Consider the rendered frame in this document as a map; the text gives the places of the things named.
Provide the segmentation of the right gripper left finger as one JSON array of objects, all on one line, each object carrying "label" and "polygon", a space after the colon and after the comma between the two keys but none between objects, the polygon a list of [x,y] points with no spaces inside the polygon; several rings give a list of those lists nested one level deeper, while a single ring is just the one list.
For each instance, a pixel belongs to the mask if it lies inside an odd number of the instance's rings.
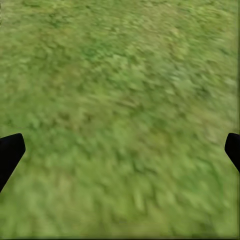
[{"label": "right gripper left finger", "polygon": [[21,133],[0,138],[0,192],[25,152],[25,142]]}]

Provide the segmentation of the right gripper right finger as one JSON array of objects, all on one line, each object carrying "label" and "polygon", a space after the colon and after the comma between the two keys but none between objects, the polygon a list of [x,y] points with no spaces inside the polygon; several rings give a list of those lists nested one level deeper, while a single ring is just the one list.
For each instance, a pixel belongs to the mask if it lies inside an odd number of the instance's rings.
[{"label": "right gripper right finger", "polygon": [[229,133],[224,150],[240,172],[240,134]]}]

